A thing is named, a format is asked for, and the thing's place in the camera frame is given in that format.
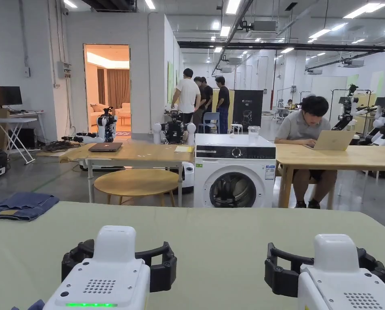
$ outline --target black laptop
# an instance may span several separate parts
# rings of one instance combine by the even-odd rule
[[[121,142],[105,142],[105,143],[96,143],[93,145],[89,151],[90,152],[116,152],[121,147]]]

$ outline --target denim cloth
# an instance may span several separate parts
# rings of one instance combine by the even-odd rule
[[[43,310],[44,307],[44,301],[38,300],[36,303],[34,303],[28,310]],[[12,310],[19,310],[19,308],[13,307]]]
[[[59,202],[55,196],[39,193],[15,193],[0,202],[0,219],[33,221]]]

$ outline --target white folding table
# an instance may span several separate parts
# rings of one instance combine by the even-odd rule
[[[0,128],[8,138],[7,154],[10,155],[11,150],[13,149],[13,147],[15,147],[17,149],[17,151],[20,153],[20,155],[22,156],[22,158],[24,159],[25,165],[35,161],[36,159],[33,158],[32,155],[30,154],[30,152],[27,151],[23,142],[21,142],[21,140],[19,139],[18,135],[19,135],[21,128],[23,127],[23,124],[30,123],[32,121],[37,121],[37,119],[36,118],[0,118]],[[1,124],[8,124],[8,126],[14,127],[12,129],[12,135],[11,136],[8,134],[8,131],[6,131],[3,126],[1,126]],[[23,155],[23,153],[20,151],[20,149],[17,147],[16,141],[18,141],[20,143],[21,147],[24,149],[24,151],[26,153],[26,156],[29,159],[27,159]]]
[[[46,137],[46,132],[44,131],[43,122],[41,120],[41,115],[44,113],[43,110],[41,111],[25,111],[21,112],[19,114],[10,114],[9,118],[25,118],[25,117],[36,117],[41,128],[41,133],[43,134],[44,143],[48,142],[49,140]]]

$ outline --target doorway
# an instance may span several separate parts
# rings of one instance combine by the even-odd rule
[[[130,139],[130,49],[128,45],[85,44],[86,99],[89,132],[98,132],[104,108],[116,115],[116,139]]]

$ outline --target washing machine control panel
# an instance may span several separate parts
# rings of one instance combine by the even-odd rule
[[[250,146],[197,145],[196,157],[276,159],[276,148]]]

